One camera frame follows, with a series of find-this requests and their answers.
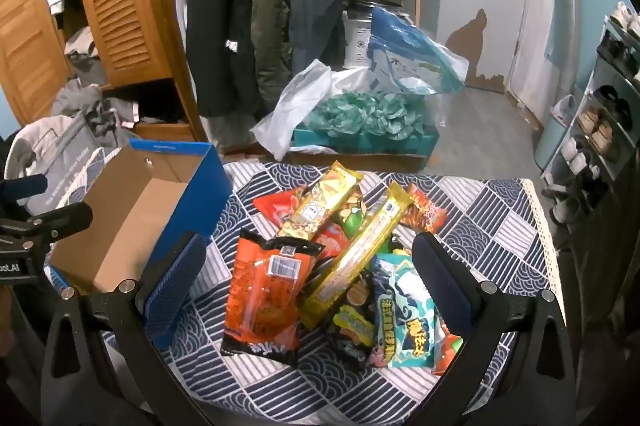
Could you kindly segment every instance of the teal snack bag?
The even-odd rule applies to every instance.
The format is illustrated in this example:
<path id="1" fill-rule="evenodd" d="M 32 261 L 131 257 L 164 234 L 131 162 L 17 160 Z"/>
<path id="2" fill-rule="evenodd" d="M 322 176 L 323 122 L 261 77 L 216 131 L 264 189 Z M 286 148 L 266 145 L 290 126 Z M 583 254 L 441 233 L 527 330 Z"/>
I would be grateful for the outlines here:
<path id="1" fill-rule="evenodd" d="M 434 364 L 435 306 L 410 256 L 377 254 L 371 261 L 376 343 L 368 366 Z"/>

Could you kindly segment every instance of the yellow snack bar wrapper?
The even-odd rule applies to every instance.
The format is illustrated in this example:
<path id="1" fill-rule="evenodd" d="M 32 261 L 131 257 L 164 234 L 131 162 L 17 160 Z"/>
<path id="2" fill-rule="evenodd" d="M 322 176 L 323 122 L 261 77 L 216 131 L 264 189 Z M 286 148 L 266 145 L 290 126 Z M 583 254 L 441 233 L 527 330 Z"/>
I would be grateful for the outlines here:
<path id="1" fill-rule="evenodd" d="M 348 170 L 335 161 L 291 217 L 282 224 L 278 236 L 313 239 L 318 229 L 340 209 L 363 177 L 362 173 Z"/>
<path id="2" fill-rule="evenodd" d="M 412 203 L 413 200 L 405 190 L 398 183 L 392 182 L 380 209 L 349 247 L 336 257 L 316 289 L 300 304 L 300 320 L 307 329 L 313 329 L 350 287 Z"/>

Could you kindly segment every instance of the black coat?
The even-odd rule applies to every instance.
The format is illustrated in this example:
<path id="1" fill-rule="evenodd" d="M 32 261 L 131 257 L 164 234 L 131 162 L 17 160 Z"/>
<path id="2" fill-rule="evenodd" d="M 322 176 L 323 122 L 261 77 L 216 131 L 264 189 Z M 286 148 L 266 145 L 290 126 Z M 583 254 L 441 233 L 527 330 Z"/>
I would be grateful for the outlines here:
<path id="1" fill-rule="evenodd" d="M 219 117 L 233 111 L 260 117 L 255 79 L 251 0 L 188 0 L 186 54 L 196 86 L 198 112 Z M 226 47 L 238 42 L 238 53 Z"/>

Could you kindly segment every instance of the patterned tablecloth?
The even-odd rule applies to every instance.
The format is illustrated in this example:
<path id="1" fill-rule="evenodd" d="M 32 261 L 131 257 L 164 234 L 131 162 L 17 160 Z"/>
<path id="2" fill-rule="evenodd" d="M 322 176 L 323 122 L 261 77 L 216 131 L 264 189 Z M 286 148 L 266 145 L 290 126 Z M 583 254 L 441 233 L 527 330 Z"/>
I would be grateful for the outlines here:
<path id="1" fill-rule="evenodd" d="M 68 193 L 80 200 L 115 152 L 95 155 L 86 174 Z M 322 332 L 303 332 L 298 369 L 249 355 L 223 357 L 225 303 L 240 229 L 265 237 L 276 228 L 252 200 L 316 180 L 322 170 L 255 161 L 225 166 L 234 192 L 207 250 L 206 265 L 191 288 L 173 345 L 165 361 L 193 398 L 213 405 L 289 424 L 398 424 L 429 393 L 436 377 L 428 369 L 383 368 L 356 373 L 328 347 Z M 477 279 L 490 279 L 508 293 L 535 295 L 550 287 L 562 293 L 556 254 L 540 202 L 531 181 L 475 181 L 458 177 L 366 173 L 361 182 L 373 210 L 388 184 L 417 184 L 434 203 L 446 208 L 438 239 Z M 411 246 L 415 234 L 402 226 L 397 233 Z M 513 340 L 505 334 L 482 379 L 472 407 L 489 398 Z"/>

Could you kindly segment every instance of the screw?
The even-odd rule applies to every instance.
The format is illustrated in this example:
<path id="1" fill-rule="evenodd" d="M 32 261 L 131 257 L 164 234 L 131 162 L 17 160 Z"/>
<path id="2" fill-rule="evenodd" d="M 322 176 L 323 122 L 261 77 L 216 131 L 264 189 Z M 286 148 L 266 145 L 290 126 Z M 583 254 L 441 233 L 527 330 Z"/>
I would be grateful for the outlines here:
<path id="1" fill-rule="evenodd" d="M 548 301 L 549 303 L 556 299 L 556 295 L 553 294 L 553 292 L 551 292 L 549 289 L 542 289 L 541 295 L 542 299 Z"/>
<path id="2" fill-rule="evenodd" d="M 498 292 L 498 287 L 492 281 L 483 281 L 480 284 L 480 288 L 482 289 L 482 292 L 485 292 L 487 294 L 495 294 Z"/>
<path id="3" fill-rule="evenodd" d="M 76 295 L 76 290 L 73 287 L 67 287 L 62 291 L 62 299 L 70 300 L 74 295 Z"/>
<path id="4" fill-rule="evenodd" d="M 130 293 L 134 288 L 136 288 L 136 282 L 133 280 L 121 281 L 120 285 L 118 285 L 118 290 L 123 294 Z"/>

